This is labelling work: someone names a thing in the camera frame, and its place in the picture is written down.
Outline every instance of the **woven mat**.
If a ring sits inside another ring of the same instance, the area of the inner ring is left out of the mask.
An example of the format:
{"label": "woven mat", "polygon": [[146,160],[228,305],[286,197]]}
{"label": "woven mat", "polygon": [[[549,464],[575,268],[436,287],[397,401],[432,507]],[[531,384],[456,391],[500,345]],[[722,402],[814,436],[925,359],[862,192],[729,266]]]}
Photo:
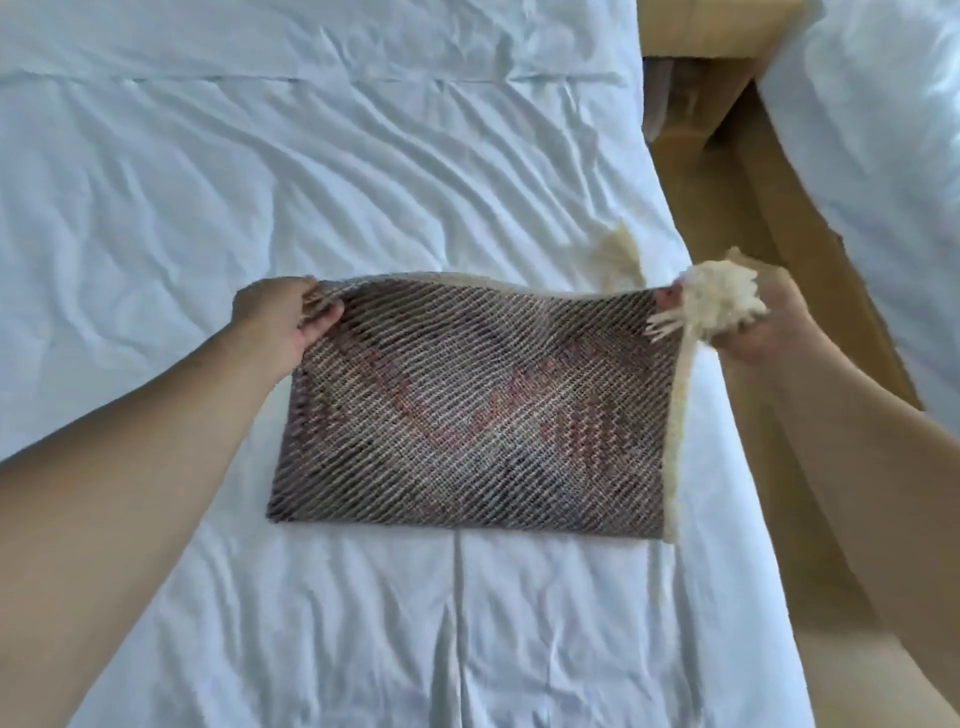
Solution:
{"label": "woven mat", "polygon": [[268,518],[664,536],[683,335],[643,335],[654,290],[385,278],[309,303],[336,298],[293,375]]}

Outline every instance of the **rug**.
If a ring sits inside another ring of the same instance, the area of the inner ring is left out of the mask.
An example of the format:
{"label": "rug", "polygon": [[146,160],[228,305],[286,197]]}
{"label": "rug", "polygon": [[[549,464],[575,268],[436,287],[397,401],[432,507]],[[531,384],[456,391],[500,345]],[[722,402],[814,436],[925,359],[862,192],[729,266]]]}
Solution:
{"label": "rug", "polygon": [[358,279],[308,311],[335,299],[293,374],[272,521],[672,540],[690,347],[644,335],[662,289]]}

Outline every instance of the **bed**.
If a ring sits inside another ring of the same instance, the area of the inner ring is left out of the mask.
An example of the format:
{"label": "bed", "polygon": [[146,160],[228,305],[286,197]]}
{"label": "bed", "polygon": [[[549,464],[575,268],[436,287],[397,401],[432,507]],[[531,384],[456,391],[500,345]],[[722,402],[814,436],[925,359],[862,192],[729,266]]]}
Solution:
{"label": "bed", "polygon": [[[632,2],[9,5],[0,456],[155,376],[265,276],[595,291],[621,224],[650,284],[689,264]],[[812,725],[713,353],[676,546],[271,524],[288,395],[75,728]]]}
{"label": "bed", "polygon": [[960,435],[960,11],[822,0],[760,83],[929,414]]}

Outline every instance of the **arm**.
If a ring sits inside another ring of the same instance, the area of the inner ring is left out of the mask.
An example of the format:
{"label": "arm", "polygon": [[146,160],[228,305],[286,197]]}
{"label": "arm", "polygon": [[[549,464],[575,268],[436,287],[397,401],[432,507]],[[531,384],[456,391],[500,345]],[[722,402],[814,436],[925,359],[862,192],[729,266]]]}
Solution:
{"label": "arm", "polygon": [[960,442],[858,370],[785,271],[758,269],[769,318],[718,346],[767,389],[877,612],[960,707]]}
{"label": "arm", "polygon": [[153,381],[0,464],[0,724],[62,725],[177,563],[264,399],[343,312],[255,283]]}

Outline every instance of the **hand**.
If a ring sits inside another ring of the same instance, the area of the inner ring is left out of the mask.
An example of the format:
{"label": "hand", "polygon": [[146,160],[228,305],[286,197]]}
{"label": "hand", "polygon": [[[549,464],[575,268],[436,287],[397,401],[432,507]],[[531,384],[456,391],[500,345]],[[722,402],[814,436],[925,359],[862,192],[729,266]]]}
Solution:
{"label": "hand", "polygon": [[233,298],[228,328],[244,339],[249,351],[262,356],[276,384],[303,360],[307,347],[340,320],[344,305],[332,304],[320,316],[303,320],[303,297],[317,287],[310,278],[263,279]]}
{"label": "hand", "polygon": [[757,272],[757,294],[770,313],[738,331],[717,336],[711,342],[716,349],[746,364],[765,364],[798,345],[824,338],[804,294],[784,268],[746,257],[736,248],[727,258]]}

